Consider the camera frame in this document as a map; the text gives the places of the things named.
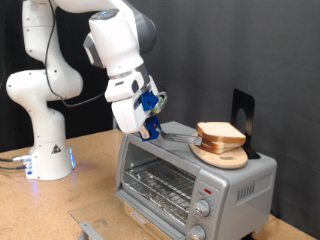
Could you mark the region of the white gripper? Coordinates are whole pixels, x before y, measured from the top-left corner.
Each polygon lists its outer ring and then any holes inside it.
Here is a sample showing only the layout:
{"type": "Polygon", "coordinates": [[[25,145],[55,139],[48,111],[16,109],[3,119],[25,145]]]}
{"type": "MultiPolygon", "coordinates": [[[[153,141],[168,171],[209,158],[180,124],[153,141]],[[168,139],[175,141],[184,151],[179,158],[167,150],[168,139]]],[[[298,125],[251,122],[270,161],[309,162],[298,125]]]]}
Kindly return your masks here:
{"type": "Polygon", "coordinates": [[[159,98],[144,83],[140,72],[108,82],[105,98],[111,102],[113,115],[120,130],[133,133],[139,130],[143,139],[150,133],[142,126],[158,104],[159,98]]]}

